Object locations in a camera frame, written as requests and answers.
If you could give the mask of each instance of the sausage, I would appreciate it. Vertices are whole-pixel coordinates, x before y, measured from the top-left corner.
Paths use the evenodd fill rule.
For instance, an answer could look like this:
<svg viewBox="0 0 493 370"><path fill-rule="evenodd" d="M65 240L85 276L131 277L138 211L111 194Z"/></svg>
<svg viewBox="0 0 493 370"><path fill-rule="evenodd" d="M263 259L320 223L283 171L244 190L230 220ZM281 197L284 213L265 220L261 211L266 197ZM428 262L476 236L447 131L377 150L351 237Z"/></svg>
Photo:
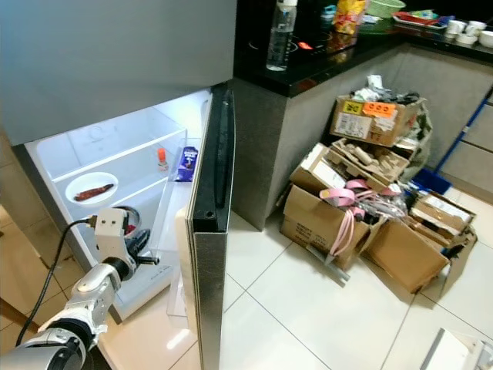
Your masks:
<svg viewBox="0 0 493 370"><path fill-rule="evenodd" d="M78 202L82 202L83 200L88 200L91 199L92 197L95 197L96 195L100 195L114 187L114 183L109 183L105 185L104 187L95 187L94 189L89 189L86 191L82 191L81 193L78 193L75 197L74 200L77 200Z"/></svg>

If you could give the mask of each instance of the broom handle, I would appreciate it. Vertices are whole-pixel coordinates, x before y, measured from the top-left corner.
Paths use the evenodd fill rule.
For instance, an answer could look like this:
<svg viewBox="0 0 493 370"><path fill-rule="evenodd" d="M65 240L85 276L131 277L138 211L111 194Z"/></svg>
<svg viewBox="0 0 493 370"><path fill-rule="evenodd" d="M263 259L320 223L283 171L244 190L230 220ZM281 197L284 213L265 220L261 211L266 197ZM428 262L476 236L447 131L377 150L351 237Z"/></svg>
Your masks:
<svg viewBox="0 0 493 370"><path fill-rule="evenodd" d="M461 142L462 138L466 133L468 133L469 128L472 126L476 118L479 116L479 113L483 110L483 107L488 103L488 99L490 99L491 95L493 94L493 85L490 87L488 92L486 93L484 99L481 101L481 104L479 104L478 108L476 108L475 112L472 113L471 118L469 121L466 123L466 125L462 128L462 131L458 134L458 136L455 138L455 141L452 143L450 148L448 148L446 154L441 158L440 163L436 166L436 168L433 171L433 174L437 174L440 172L441 168L445 165L445 163L448 161L448 158L454 152L456 146Z"/></svg>

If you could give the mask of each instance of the refrigerator door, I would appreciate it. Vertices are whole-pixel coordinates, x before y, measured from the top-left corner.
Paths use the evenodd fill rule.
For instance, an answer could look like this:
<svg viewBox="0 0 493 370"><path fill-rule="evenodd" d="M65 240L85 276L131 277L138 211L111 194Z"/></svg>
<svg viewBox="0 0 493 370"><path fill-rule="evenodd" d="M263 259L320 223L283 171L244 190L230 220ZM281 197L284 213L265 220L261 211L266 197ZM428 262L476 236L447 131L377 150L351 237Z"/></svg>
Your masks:
<svg viewBox="0 0 493 370"><path fill-rule="evenodd" d="M189 265L181 260L189 327L196 329L203 370L217 370L233 185L233 95L225 85L213 95L203 154L186 215Z"/></svg>
<svg viewBox="0 0 493 370"><path fill-rule="evenodd" d="M13 146L233 77L236 2L0 2L2 125Z"/></svg>

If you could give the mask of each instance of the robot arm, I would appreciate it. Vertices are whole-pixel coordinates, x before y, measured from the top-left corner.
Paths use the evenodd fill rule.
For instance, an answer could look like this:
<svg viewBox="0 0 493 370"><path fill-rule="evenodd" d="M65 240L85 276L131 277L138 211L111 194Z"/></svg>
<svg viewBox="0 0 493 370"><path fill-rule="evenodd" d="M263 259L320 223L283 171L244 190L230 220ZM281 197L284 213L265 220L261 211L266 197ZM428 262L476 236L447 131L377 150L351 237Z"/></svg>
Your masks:
<svg viewBox="0 0 493 370"><path fill-rule="evenodd" d="M2 370L79 370L86 353L106 332L106 315L122 281L136 271L135 256L126 248L128 214L102 210L96 222L96 240L102 263L94 266L72 289L64 309L41 326L38 334L0 358Z"/></svg>

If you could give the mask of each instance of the refrigerator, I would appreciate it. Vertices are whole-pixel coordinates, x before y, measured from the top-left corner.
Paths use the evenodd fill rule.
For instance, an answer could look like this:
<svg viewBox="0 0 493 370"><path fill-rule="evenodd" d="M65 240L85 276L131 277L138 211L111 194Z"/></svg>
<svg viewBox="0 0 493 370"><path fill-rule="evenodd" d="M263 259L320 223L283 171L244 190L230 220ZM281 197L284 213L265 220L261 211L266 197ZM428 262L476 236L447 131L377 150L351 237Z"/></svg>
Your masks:
<svg viewBox="0 0 493 370"><path fill-rule="evenodd" d="M236 2L18 0L0 5L2 125L53 220L63 229L105 207L127 206L150 237L111 313L126 320L163 289L164 315L197 333L204 369L219 368L233 183ZM191 182L177 182L185 147ZM167 167L159 152L164 150ZM91 207L69 184L117 179ZM93 229L68 243L85 271L100 262Z"/></svg>

